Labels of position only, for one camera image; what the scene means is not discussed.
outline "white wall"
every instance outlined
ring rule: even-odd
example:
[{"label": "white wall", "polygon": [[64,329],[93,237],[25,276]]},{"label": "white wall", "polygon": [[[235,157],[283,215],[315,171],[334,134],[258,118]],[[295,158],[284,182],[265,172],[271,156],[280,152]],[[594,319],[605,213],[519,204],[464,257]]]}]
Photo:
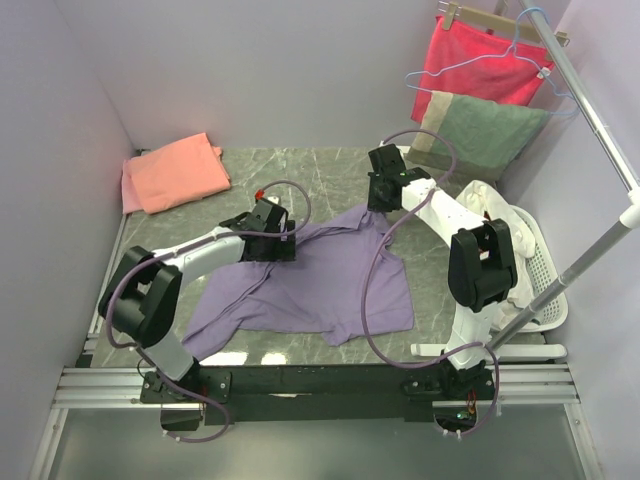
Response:
[{"label": "white wall", "polygon": [[130,142],[51,0],[0,2],[0,465],[25,478],[81,351]]},{"label": "white wall", "polygon": [[[145,148],[200,131],[222,146],[375,145],[413,125],[403,79],[437,13],[436,0],[56,3]],[[568,0],[540,3],[557,19]]]},{"label": "white wall", "polygon": [[[567,54],[605,120],[640,169],[640,47],[633,0],[573,0],[560,22]],[[540,101],[543,105],[553,103]],[[628,206],[626,191],[582,117],[554,119],[501,185],[539,221],[556,264],[566,268]],[[640,233],[632,232],[567,292],[566,344],[607,478],[637,478],[640,416]]]}]

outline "white plastic basket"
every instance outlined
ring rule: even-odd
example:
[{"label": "white plastic basket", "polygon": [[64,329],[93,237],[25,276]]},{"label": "white plastic basket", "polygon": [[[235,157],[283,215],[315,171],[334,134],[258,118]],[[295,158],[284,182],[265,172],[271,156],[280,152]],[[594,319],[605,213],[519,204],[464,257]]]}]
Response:
[{"label": "white plastic basket", "polygon": [[[536,238],[536,252],[533,257],[527,259],[527,271],[531,277],[533,294],[539,295],[551,282],[558,277],[558,272],[551,259],[551,254],[544,241],[540,227],[535,219],[526,211],[515,205],[511,206],[520,215],[524,223],[531,229]],[[523,332],[545,332],[559,327],[567,319],[569,305],[564,293],[560,294],[553,302],[547,305],[535,321],[529,322],[522,329]]]}]

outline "green and beige towel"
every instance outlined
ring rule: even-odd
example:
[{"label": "green and beige towel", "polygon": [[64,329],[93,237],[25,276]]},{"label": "green and beige towel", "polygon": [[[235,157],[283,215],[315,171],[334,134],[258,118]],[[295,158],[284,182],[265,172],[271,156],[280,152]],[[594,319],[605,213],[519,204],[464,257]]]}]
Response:
[{"label": "green and beige towel", "polygon": [[[455,146],[457,171],[497,180],[548,117],[545,110],[434,91],[421,128],[440,134]],[[447,147],[424,133],[416,135],[406,159],[441,170],[451,165]]]}]

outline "orange cloth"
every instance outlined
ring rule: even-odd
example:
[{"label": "orange cloth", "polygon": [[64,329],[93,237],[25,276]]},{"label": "orange cloth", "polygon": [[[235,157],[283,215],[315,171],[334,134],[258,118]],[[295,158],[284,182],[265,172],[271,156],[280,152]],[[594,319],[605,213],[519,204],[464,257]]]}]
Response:
[{"label": "orange cloth", "polygon": [[231,182],[220,161],[221,154],[221,148],[211,147],[207,135],[199,133],[134,157],[123,165],[123,199],[129,179],[128,187],[133,186],[133,196],[146,213],[162,212],[228,190]]}]

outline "marble tabletop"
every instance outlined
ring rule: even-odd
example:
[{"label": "marble tabletop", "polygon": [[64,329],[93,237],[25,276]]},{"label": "marble tabletop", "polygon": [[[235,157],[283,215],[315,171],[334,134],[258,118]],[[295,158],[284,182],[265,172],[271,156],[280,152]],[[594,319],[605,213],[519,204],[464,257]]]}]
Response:
[{"label": "marble tabletop", "polygon": [[[127,219],[118,257],[126,249],[141,245],[157,249],[176,245],[202,235],[220,221],[253,208],[253,195],[263,185],[279,179],[295,180],[309,192],[311,221],[322,223],[365,203],[367,172],[371,170],[365,148],[229,148],[223,163],[232,178],[232,188],[204,200],[182,205],[167,212],[147,215],[136,212]],[[431,170],[433,176],[441,174]],[[457,195],[471,180],[453,175],[443,188]],[[294,219],[304,214],[304,200],[292,187],[277,186],[270,195],[279,195]],[[389,215],[389,222],[403,212]],[[396,234],[391,251],[403,258],[413,306],[415,326],[406,332],[375,337],[387,356],[399,361],[416,361],[412,343],[446,343],[453,323],[454,300],[447,287],[449,251],[445,243],[417,218],[407,222]],[[182,338],[208,276],[197,279],[180,295],[174,331]],[[116,338],[123,339],[116,332]],[[541,334],[519,334],[514,343],[544,343]],[[114,350],[104,331],[93,356],[92,367],[132,367],[135,352]],[[223,350],[203,363],[227,365],[259,364],[336,364],[378,362],[364,338],[355,338],[330,347],[320,334],[285,334],[238,330]]]}]

